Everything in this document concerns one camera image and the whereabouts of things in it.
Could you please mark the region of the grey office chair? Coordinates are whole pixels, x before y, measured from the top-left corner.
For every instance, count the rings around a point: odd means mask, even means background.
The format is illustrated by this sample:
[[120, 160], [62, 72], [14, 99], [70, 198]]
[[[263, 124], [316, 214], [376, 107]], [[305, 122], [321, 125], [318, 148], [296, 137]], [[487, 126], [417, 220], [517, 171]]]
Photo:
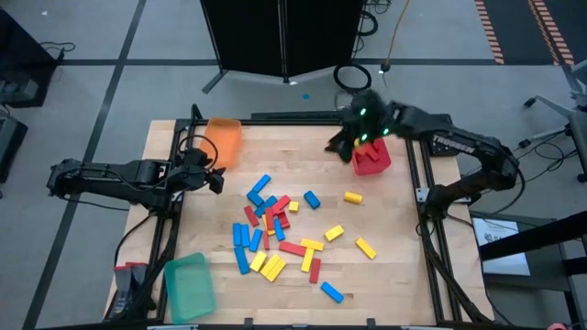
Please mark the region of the grey office chair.
[[572, 138], [581, 162], [582, 172], [577, 176], [579, 182], [587, 182], [587, 60], [583, 60], [572, 67], [564, 67], [565, 76], [570, 84], [570, 97], [575, 102], [574, 108], [557, 104], [542, 95], [535, 95], [527, 99], [523, 107], [529, 108], [536, 101], [546, 105], [568, 123], [558, 129], [546, 131], [518, 143], [520, 148], [526, 148], [541, 138], [549, 138], [564, 133]]

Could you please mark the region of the teal translucent bin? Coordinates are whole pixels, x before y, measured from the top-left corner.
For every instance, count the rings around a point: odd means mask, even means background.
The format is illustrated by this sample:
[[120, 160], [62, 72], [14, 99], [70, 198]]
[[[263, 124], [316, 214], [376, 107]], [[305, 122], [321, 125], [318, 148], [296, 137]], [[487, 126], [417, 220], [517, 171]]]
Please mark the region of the teal translucent bin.
[[216, 309], [211, 271], [204, 254], [168, 261], [164, 279], [173, 323], [185, 324]]

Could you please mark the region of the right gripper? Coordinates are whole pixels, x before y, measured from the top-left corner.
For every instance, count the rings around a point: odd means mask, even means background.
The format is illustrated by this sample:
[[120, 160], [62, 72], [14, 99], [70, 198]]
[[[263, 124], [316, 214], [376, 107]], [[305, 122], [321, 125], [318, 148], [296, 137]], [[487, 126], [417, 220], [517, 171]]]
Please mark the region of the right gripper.
[[351, 142], [367, 143], [391, 133], [391, 115], [386, 104], [375, 91], [363, 91], [351, 101], [345, 117], [344, 131], [333, 136], [326, 146], [327, 152], [337, 153], [345, 163], [352, 160]]

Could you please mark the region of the black cabinet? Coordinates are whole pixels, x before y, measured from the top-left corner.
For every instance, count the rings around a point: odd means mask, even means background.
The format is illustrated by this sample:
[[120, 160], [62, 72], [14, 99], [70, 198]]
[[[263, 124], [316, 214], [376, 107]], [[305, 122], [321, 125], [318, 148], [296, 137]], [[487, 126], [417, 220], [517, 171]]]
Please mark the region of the black cabinet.
[[0, 105], [42, 106], [57, 64], [0, 6]]

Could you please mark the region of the white paper sheet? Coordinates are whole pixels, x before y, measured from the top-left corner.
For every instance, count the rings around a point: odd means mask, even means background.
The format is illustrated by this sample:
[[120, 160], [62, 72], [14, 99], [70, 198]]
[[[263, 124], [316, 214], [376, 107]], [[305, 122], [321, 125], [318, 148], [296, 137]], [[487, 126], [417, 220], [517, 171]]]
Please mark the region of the white paper sheet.
[[[472, 224], [479, 247], [519, 233], [517, 223], [511, 221], [473, 217]], [[484, 274], [530, 276], [525, 253], [484, 260], [482, 265]]]

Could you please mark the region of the red plastic bin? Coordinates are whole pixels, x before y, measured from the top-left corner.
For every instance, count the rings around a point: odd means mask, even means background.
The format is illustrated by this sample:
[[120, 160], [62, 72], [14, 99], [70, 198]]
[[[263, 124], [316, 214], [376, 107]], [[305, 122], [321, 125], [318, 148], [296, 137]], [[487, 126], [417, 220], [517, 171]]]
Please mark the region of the red plastic bin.
[[[369, 165], [364, 168], [359, 168], [357, 166], [357, 155], [358, 154], [365, 154], [364, 147], [368, 144], [372, 144], [373, 147], [377, 150], [380, 159], [378, 161], [372, 161]], [[377, 174], [385, 171], [388, 167], [391, 166], [392, 160], [389, 155], [389, 151], [386, 148], [385, 142], [382, 138], [375, 139], [373, 142], [366, 143], [361, 145], [358, 148], [353, 149], [352, 153], [352, 160], [351, 160], [353, 169], [355, 173], [359, 176]]]

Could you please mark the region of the dark equipment case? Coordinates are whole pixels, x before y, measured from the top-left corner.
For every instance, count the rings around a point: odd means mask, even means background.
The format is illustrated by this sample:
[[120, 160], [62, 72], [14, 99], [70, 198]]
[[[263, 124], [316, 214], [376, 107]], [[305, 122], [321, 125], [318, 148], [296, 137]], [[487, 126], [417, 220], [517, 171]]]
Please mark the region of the dark equipment case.
[[0, 183], [4, 183], [28, 127], [12, 116], [0, 117]]

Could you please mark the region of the black room divider panel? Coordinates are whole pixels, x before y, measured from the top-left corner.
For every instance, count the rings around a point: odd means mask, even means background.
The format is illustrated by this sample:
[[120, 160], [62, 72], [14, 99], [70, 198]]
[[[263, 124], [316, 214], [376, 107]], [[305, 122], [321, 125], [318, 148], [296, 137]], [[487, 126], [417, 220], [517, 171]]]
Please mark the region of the black room divider panel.
[[283, 77], [279, 0], [200, 0], [219, 74], [203, 89], [208, 94], [228, 72]]
[[350, 60], [364, 0], [285, 0], [285, 51], [290, 76]]

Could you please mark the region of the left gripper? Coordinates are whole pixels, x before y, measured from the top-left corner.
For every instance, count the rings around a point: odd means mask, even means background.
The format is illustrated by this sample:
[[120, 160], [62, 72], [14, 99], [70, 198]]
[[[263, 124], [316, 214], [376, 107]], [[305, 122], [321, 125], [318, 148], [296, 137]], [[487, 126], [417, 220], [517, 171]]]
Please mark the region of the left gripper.
[[208, 182], [209, 190], [215, 194], [220, 194], [224, 187], [225, 168], [214, 169], [211, 171], [200, 166], [184, 165], [182, 167], [181, 179], [184, 189], [200, 189]]

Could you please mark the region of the orange translucent bin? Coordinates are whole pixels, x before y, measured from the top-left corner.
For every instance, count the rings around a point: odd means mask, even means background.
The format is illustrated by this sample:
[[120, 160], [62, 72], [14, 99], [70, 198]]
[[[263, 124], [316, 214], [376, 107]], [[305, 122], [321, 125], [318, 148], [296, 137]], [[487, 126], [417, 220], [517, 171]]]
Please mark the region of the orange translucent bin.
[[212, 117], [206, 125], [204, 136], [214, 143], [218, 151], [215, 168], [232, 168], [238, 160], [241, 122], [232, 118]]

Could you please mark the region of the black control box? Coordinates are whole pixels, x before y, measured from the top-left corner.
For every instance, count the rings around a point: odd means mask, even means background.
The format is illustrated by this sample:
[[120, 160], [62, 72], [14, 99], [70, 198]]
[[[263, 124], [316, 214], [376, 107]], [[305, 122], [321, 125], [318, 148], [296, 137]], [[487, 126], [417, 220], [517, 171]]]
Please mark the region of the black control box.
[[427, 142], [431, 157], [455, 157], [460, 154], [457, 149], [445, 146], [436, 141]]

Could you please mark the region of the black stand beam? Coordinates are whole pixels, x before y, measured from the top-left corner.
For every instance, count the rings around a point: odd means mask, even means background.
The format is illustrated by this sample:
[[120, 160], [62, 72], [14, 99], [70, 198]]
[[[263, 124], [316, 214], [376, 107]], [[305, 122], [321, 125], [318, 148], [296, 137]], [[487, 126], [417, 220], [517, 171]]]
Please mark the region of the black stand beam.
[[587, 275], [587, 212], [560, 220], [476, 212], [473, 217], [516, 222], [519, 228], [518, 234], [481, 246], [482, 261], [525, 253], [530, 270], [530, 276], [484, 274], [487, 282], [562, 292], [571, 327], [587, 330], [572, 284], [573, 276]]

